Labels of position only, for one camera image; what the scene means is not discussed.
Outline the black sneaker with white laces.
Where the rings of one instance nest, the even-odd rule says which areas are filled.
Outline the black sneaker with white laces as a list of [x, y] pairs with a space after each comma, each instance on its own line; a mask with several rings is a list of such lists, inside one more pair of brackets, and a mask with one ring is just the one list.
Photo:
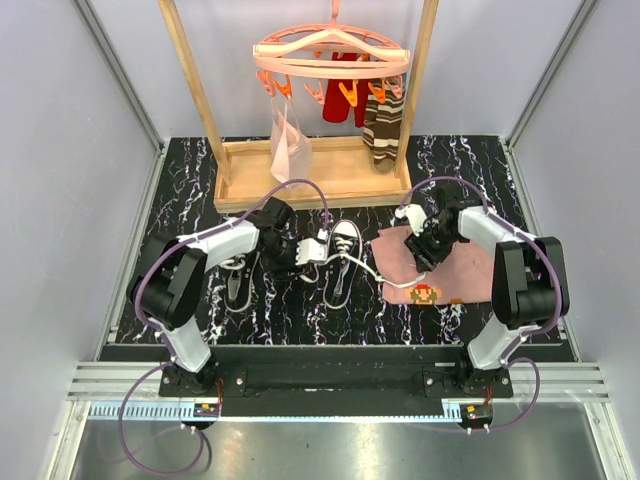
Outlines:
[[349, 302], [356, 274], [369, 274], [376, 283], [396, 288], [413, 287], [425, 279], [415, 275], [410, 282], [395, 283], [374, 271], [362, 260], [363, 238], [358, 226], [351, 220], [340, 220], [330, 230], [328, 255], [322, 266], [327, 267], [323, 302], [330, 310], [344, 308]]

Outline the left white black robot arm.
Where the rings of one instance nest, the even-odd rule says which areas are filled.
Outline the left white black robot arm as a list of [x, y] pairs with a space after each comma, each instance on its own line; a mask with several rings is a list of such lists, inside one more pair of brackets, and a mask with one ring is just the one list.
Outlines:
[[239, 311], [251, 299], [254, 266], [264, 271], [293, 274], [298, 242], [283, 230], [293, 215], [284, 201], [270, 198], [266, 204], [202, 232], [181, 237], [155, 235], [143, 249], [128, 284], [127, 295], [138, 320], [165, 343], [170, 359], [183, 371], [181, 384], [196, 396], [215, 386], [216, 372], [210, 347], [203, 340], [195, 313], [208, 272], [216, 267], [229, 271], [228, 306]]

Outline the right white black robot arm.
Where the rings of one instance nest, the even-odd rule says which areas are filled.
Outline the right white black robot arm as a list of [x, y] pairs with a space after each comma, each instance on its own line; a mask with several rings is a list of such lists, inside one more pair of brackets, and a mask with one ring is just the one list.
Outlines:
[[476, 396], [508, 368], [515, 350], [532, 336], [554, 328], [570, 306], [561, 242], [524, 232], [492, 210], [484, 198], [464, 198], [455, 190], [435, 191], [437, 214], [403, 200], [395, 216], [408, 222], [405, 245], [418, 269], [432, 272], [456, 243], [473, 242], [493, 259], [492, 314], [456, 362], [454, 384]]

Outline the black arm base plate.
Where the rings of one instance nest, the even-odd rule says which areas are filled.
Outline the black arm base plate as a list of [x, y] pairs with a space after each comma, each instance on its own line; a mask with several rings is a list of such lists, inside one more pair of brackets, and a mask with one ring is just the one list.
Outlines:
[[460, 385], [459, 346], [221, 346], [203, 372], [167, 368], [162, 397], [222, 395], [224, 418], [371, 416], [443, 413], [444, 400], [510, 399], [509, 374], [495, 371]]

